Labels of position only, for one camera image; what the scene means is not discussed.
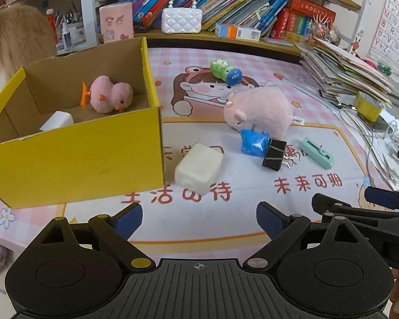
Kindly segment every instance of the chinese character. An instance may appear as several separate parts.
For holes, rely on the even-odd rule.
[[[173,190],[168,189],[167,187],[170,187],[170,185],[168,184],[163,189],[157,190],[156,192],[152,191],[151,194],[161,194],[159,197],[155,196],[152,198],[151,203],[154,203],[158,200],[160,204],[170,204],[173,201],[173,197],[169,193],[171,193]]]
[[[130,197],[128,200],[124,200],[121,202],[122,204],[132,204],[132,203],[140,203],[140,200],[136,200],[137,196],[140,196],[139,193],[129,193],[126,196]]]
[[[315,178],[315,185],[317,187],[322,187],[322,188],[327,187],[327,183],[322,174],[317,174],[317,175],[312,175],[312,176]]]
[[[219,149],[221,153],[225,153],[225,150],[221,146],[210,146],[211,149]]]
[[[184,200],[192,200],[193,202],[196,202],[196,203],[200,202],[201,198],[202,198],[201,195],[195,194],[194,192],[192,192],[188,189],[183,190],[182,197]]]
[[[285,146],[285,155],[287,157],[294,157],[294,156],[300,157],[300,153],[298,153],[292,145]]]
[[[171,158],[170,155],[172,155],[173,152],[166,152],[165,149],[170,149],[170,150],[171,150],[171,147],[170,147],[170,146],[165,146],[165,147],[164,147],[164,156],[165,156],[168,160],[172,160],[172,158]]]
[[[343,183],[341,182],[341,179],[340,179],[340,177],[337,174],[329,173],[328,174],[328,179],[330,180],[330,182],[333,185],[333,187],[334,186],[337,186],[337,187],[342,187],[343,186]]]
[[[299,175],[295,179],[298,182],[297,186],[299,187],[299,190],[304,190],[306,192],[308,189],[310,189],[310,183],[306,180],[305,176]]]
[[[180,152],[182,153],[182,157],[185,157],[185,154],[188,153],[190,149],[192,149],[191,145],[183,146],[183,148],[180,149]]]
[[[278,187],[277,193],[279,193],[282,190],[282,193],[287,194],[287,192],[291,192],[291,189],[289,189],[287,186],[289,186],[289,183],[285,183],[287,179],[281,179],[280,177],[277,180],[274,180],[274,182],[279,182],[278,184],[275,185],[275,187]]]
[[[229,199],[231,198],[231,187],[229,186],[229,184],[227,182],[221,182],[219,184],[212,184],[210,186],[210,192],[213,193],[214,195],[214,201],[216,201],[218,199],[218,194],[220,194],[220,198],[222,198],[224,201],[228,202]]]

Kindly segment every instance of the white block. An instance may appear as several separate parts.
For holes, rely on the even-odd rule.
[[[196,194],[208,193],[223,162],[223,153],[196,143],[177,165],[175,182]]]
[[[57,111],[40,127],[40,131],[46,132],[55,128],[70,126],[71,124],[74,124],[71,114]]]

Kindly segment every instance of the white handbag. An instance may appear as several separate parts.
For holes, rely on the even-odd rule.
[[[168,2],[168,8],[161,15],[161,31],[164,33],[198,33],[201,31],[202,11],[197,9],[197,0],[192,0],[191,8],[173,7]]]

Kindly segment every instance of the yellow cardboard box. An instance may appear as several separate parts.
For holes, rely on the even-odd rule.
[[[123,114],[80,107],[82,83],[127,82]],[[55,112],[74,125],[39,133]],[[109,43],[21,68],[0,93],[0,199],[11,208],[76,202],[162,187],[160,103],[146,38]]]

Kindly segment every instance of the orange and white box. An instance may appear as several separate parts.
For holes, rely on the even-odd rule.
[[[254,27],[245,27],[232,24],[216,24],[216,35],[219,37],[245,39],[247,41],[258,41],[260,30]]]
[[[131,2],[107,5],[99,8],[100,30],[103,42],[133,38],[133,15]]]

